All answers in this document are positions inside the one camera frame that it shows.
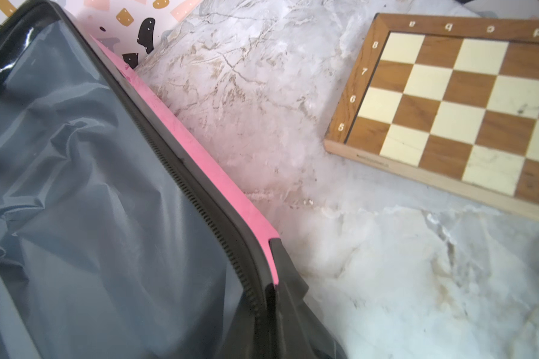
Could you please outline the pink hard-shell suitcase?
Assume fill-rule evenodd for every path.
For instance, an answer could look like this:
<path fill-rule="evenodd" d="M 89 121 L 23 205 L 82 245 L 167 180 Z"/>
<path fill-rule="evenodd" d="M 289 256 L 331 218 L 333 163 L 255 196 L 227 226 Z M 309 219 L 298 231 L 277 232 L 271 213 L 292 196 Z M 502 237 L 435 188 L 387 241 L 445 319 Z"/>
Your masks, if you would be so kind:
<path fill-rule="evenodd" d="M 0 358 L 344 358 L 278 233 L 53 1 L 0 25 Z"/>

